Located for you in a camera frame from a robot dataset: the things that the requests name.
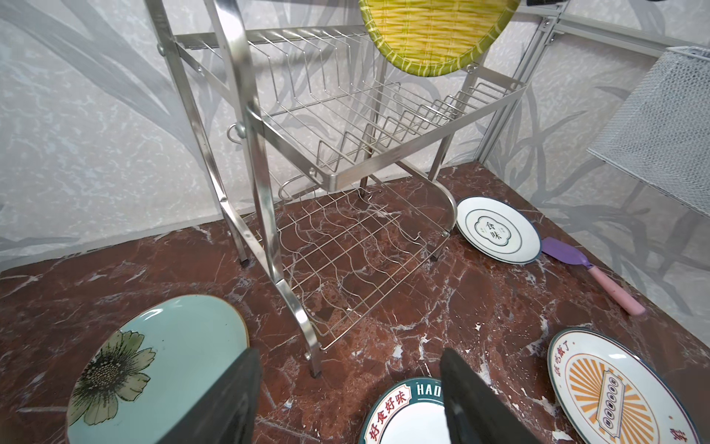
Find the plate with chinese text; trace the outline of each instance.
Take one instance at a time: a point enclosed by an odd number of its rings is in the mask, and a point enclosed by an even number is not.
[[[451,444],[442,383],[412,378],[380,397],[365,421],[360,444]]]
[[[68,442],[158,442],[248,346],[244,320],[221,298],[179,296],[143,311],[74,385]]]
[[[540,235],[515,208],[488,197],[458,205],[457,226],[471,245],[508,264],[528,264],[540,255]]]
[[[675,395],[618,342],[583,328],[552,339],[547,364],[557,399],[588,444],[700,443]]]

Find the dish rack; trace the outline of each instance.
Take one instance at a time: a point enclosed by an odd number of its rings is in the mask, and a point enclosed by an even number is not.
[[[173,35],[162,0],[146,0],[158,52],[239,258],[248,261],[246,244],[296,319],[317,376],[322,353],[441,252],[456,202],[436,177],[454,132],[514,103],[525,85],[471,64],[460,89],[430,99],[408,75],[388,74],[364,26],[246,30],[236,0],[205,3],[214,32]],[[208,69],[200,51],[224,70]],[[226,136],[243,147],[251,216],[227,198],[183,62],[234,108]],[[297,176],[281,182],[269,170],[265,140]],[[436,142],[428,173],[406,161]],[[392,165],[421,181],[431,202],[418,207],[376,176]]]

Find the spatula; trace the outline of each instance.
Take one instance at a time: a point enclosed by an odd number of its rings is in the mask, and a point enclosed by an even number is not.
[[[584,253],[574,248],[572,245],[565,244],[552,237],[546,237],[542,240],[542,250],[560,262],[569,265],[584,265],[589,274],[601,284],[604,290],[606,290],[628,314],[640,315],[646,311],[643,305],[639,304],[636,299],[628,294],[602,270],[590,264]]]

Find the yellow woven basket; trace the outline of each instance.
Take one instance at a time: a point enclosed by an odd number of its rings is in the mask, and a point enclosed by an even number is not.
[[[434,77],[477,59],[508,25],[519,0],[359,0],[370,38],[387,60]]]

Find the metal mesh shelf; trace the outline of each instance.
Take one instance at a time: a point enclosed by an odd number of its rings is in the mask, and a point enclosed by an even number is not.
[[[387,185],[305,195],[278,213],[284,271],[327,350],[448,239]]]
[[[427,89],[419,77],[399,70],[387,74],[384,57],[359,26],[264,30],[247,38],[255,70],[262,73],[256,81],[263,135],[328,191],[439,141],[524,90],[524,84],[475,64],[469,69],[478,81],[460,90],[440,88],[450,94]],[[214,35],[177,39],[186,49],[219,55]],[[181,54],[210,80],[185,49]]]
[[[589,153],[710,216],[710,50],[668,48]]]

